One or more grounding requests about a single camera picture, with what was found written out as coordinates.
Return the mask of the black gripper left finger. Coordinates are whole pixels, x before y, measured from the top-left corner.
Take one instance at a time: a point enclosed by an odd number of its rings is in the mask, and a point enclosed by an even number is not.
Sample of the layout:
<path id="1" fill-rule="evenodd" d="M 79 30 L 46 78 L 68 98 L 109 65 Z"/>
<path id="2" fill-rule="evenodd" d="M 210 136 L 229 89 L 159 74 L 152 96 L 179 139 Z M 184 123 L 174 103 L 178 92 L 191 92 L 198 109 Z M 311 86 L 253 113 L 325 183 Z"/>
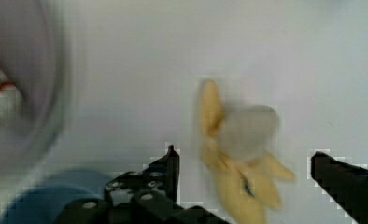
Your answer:
<path id="1" fill-rule="evenodd" d="M 170 145 L 146 169 L 105 184 L 101 199 L 68 203 L 53 224 L 229 224 L 201 206 L 177 204 L 179 165 L 180 157 Z"/>

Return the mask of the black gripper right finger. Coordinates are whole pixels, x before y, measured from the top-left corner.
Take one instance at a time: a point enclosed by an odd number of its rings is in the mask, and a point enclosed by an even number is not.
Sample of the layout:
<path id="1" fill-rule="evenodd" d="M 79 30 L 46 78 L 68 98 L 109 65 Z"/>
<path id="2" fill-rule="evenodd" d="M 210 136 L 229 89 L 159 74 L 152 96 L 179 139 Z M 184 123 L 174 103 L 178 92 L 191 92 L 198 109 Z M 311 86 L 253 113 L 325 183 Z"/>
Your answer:
<path id="1" fill-rule="evenodd" d="M 368 224 L 368 170 L 319 151 L 310 160 L 311 177 L 358 224 Z"/>

